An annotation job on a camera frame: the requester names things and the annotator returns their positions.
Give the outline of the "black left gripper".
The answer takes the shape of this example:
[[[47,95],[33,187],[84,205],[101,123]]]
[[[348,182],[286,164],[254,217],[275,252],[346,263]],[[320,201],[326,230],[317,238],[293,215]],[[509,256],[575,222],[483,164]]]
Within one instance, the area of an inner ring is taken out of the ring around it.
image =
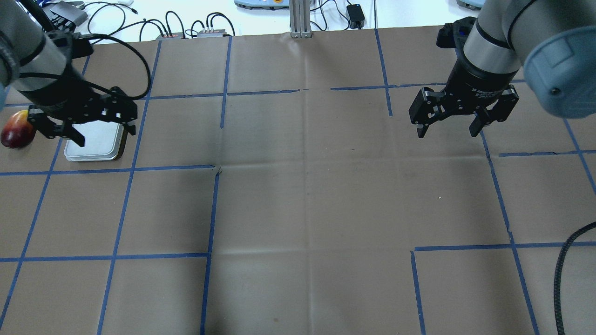
[[[71,98],[55,106],[31,105],[28,122],[48,139],[69,139],[79,147],[85,146],[85,136],[74,125],[94,121],[122,124],[131,136],[136,136],[137,105],[118,86],[106,94],[84,93],[81,98]]]

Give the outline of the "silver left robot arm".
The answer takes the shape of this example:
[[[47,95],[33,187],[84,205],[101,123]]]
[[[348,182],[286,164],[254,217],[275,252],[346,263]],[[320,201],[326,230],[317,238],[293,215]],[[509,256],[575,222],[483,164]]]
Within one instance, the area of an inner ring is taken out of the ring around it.
[[[31,0],[20,7],[3,0],[1,10],[1,87],[10,87],[29,102],[27,123],[48,139],[72,140],[80,147],[85,137],[76,124],[94,121],[122,125],[136,134],[136,100],[120,87],[102,87],[85,80],[72,65],[73,59],[91,55],[92,40],[105,34],[68,33],[55,30],[42,8]]]

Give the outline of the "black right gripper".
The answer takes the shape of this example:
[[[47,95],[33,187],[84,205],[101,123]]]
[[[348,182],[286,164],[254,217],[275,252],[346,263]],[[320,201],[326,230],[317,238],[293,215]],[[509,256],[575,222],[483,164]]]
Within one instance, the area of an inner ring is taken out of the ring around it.
[[[506,121],[519,101],[510,83],[516,73],[494,74],[467,61],[456,61],[445,87],[438,92],[422,87],[409,108],[418,138],[424,138],[432,123],[451,116],[475,114],[469,126],[472,137],[477,137],[488,121]]]

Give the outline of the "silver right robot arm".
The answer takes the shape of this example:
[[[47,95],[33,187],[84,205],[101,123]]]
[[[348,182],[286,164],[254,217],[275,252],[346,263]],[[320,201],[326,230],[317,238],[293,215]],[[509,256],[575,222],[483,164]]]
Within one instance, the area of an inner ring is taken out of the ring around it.
[[[454,49],[456,62],[444,89],[422,87],[413,100],[417,136],[451,116],[473,115],[471,136],[506,121],[519,101],[511,83],[519,70],[549,114],[593,115],[595,7],[593,0],[487,0],[476,18],[445,24],[436,45]]]

